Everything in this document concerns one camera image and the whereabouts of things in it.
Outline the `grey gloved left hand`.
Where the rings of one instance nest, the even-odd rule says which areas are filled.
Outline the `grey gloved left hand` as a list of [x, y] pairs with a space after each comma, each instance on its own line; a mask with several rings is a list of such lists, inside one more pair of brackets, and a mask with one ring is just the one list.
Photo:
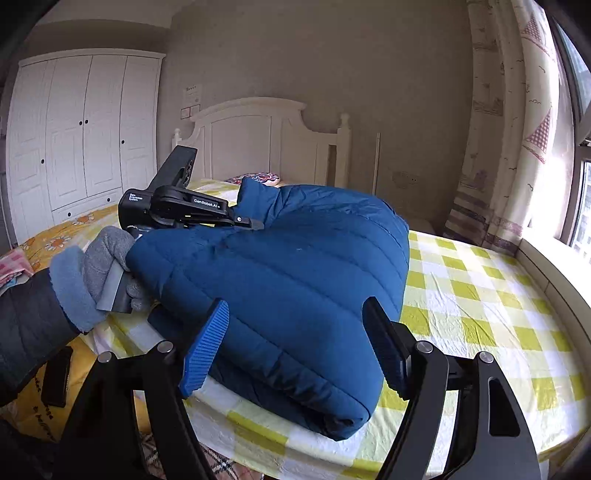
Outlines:
[[[124, 230], [114, 226], [104, 227], [87, 247], [81, 272], [84, 284], [95, 303], [103, 293], [104, 284], [113, 262], [118, 263], [127, 271], [126, 255], [134, 244], [133, 237]], [[132, 279], [126, 287], [130, 296], [130, 306], [133, 311], [148, 311], [152, 300], [142, 285]]]

